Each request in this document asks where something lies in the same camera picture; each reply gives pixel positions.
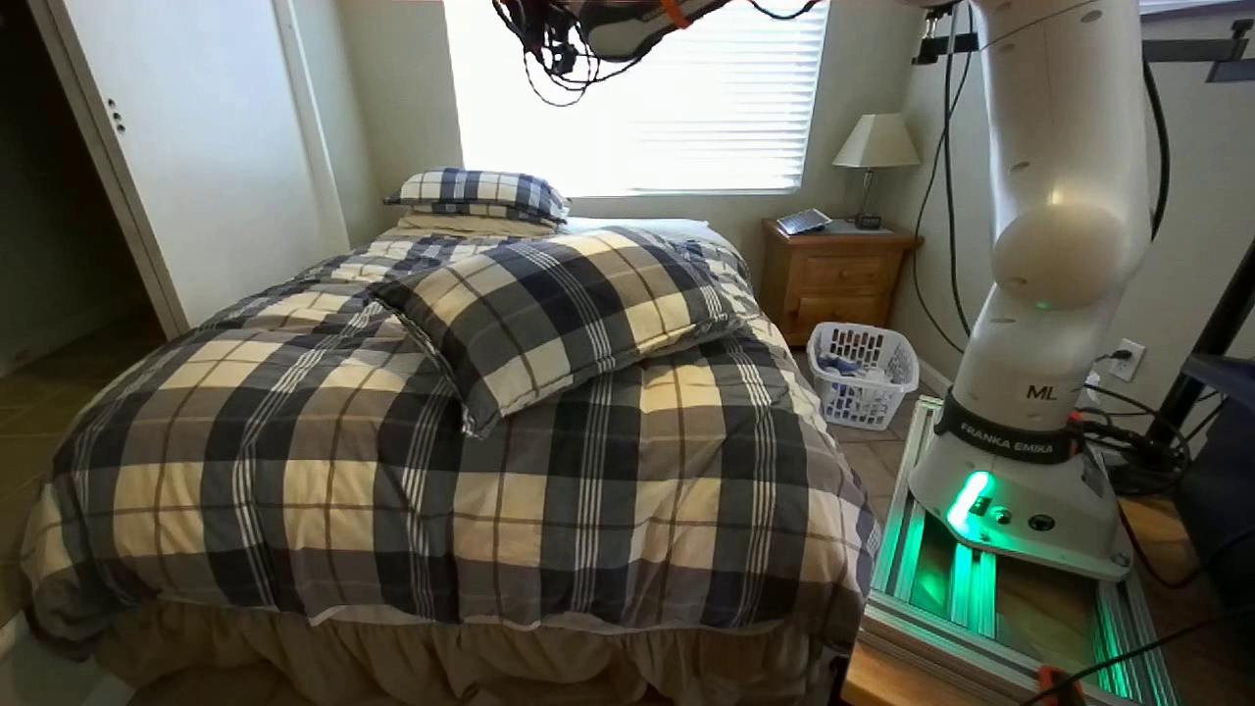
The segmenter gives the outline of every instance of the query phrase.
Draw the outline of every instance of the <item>white door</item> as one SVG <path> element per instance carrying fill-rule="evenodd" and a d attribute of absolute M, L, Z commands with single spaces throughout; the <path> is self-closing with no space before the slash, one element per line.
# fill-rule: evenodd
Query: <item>white door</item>
<path fill-rule="evenodd" d="M 269 0 L 40 4 L 168 333 L 350 246 Z"/>

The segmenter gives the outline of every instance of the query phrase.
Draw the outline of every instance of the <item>electrical outlet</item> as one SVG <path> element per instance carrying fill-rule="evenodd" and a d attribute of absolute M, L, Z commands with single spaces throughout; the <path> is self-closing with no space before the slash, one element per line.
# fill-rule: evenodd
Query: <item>electrical outlet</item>
<path fill-rule="evenodd" d="M 1120 336 L 1120 340 L 1112 347 L 1112 354 L 1105 357 L 1105 373 L 1109 373 L 1112 382 L 1134 382 L 1138 367 L 1142 367 L 1142 357 L 1146 357 L 1146 347 L 1134 340 L 1134 336 Z"/>

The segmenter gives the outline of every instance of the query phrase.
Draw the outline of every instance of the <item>plaid comforter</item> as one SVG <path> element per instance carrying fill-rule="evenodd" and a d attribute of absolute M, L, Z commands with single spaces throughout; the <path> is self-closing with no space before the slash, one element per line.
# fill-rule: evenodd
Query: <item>plaid comforter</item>
<path fill-rule="evenodd" d="M 116 375 L 29 509 L 29 620 L 90 645 L 146 602 L 435 625 L 755 628 L 849 645 L 877 541 L 737 250 L 745 331 L 465 439 L 367 286 L 491 235 L 389 232 Z"/>

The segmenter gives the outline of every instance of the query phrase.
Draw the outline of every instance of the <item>window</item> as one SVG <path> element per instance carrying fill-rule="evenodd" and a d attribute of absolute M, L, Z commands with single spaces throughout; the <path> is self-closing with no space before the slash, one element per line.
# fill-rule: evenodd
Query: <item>window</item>
<path fill-rule="evenodd" d="M 769 21 L 728 0 L 577 106 L 546 106 L 491 0 L 441 0 L 461 165 L 567 196 L 789 192 L 798 186 L 828 4 Z"/>
<path fill-rule="evenodd" d="M 1142 14 L 1163 14 L 1163 13 L 1197 13 L 1197 7 L 1218 7 L 1236 0 L 1142 0 Z"/>

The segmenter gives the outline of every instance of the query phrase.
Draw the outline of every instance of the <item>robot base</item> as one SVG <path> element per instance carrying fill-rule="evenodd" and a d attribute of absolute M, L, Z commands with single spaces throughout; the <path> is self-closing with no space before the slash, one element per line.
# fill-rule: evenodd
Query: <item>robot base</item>
<path fill-rule="evenodd" d="M 911 467 L 941 405 L 913 407 L 882 553 L 869 578 L 862 638 L 959 684 L 972 703 L 1024 703 L 1035 671 L 1083 671 L 1154 645 L 1138 573 L 1103 581 L 959 545 L 911 489 Z M 1171 680 L 1156 652 L 1083 680 L 1086 703 L 1171 706 Z"/>
<path fill-rule="evenodd" d="M 1134 558 L 1118 541 L 1118 498 L 1088 450 L 1058 464 L 1024 464 L 963 445 L 958 433 L 938 434 L 930 425 L 918 464 L 900 467 L 911 496 L 941 517 L 963 545 L 1118 581 Z"/>

